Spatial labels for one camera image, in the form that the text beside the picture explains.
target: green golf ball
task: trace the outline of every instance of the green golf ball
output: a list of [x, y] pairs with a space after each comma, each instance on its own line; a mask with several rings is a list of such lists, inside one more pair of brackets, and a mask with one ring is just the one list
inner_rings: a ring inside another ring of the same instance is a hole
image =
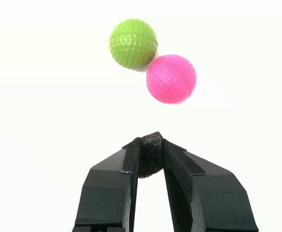
[[109, 47], [114, 60], [128, 69], [142, 69], [157, 52], [156, 34], [149, 24], [139, 19], [127, 19], [113, 29]]

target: black plastic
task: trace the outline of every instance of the black plastic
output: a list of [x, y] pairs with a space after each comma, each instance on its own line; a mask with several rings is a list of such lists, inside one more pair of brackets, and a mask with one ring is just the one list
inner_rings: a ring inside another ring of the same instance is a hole
[[[175, 232], [258, 232], [244, 187], [228, 170], [163, 139]], [[91, 168], [73, 232], [133, 232], [141, 140]]]

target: pink golf ball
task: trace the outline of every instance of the pink golf ball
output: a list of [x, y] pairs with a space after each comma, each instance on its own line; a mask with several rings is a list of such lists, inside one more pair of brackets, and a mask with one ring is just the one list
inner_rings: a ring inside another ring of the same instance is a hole
[[158, 101], [177, 104], [188, 99], [195, 88], [197, 78], [193, 65], [184, 57], [165, 55], [150, 65], [146, 84]]

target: dimpled surface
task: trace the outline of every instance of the dimpled surface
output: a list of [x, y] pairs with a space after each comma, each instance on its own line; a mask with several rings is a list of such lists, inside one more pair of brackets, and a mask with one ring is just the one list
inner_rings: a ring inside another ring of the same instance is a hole
[[142, 69], [147, 66], [154, 59], [157, 47], [155, 32], [139, 19], [120, 22], [109, 39], [112, 57], [128, 69]]
[[150, 65], [146, 84], [158, 101], [177, 104], [191, 96], [196, 84], [196, 73], [193, 65], [184, 57], [165, 55]]

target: golf ball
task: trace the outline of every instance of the golf ball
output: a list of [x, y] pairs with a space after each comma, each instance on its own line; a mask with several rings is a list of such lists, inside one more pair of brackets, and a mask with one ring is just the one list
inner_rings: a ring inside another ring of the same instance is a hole
[[157, 39], [153, 29], [139, 19], [127, 19], [113, 29], [109, 48], [114, 60], [128, 69], [142, 69], [155, 57]]
[[177, 104], [191, 96], [196, 85], [196, 73], [193, 65], [184, 57], [165, 55], [150, 65], [146, 84], [156, 100]]

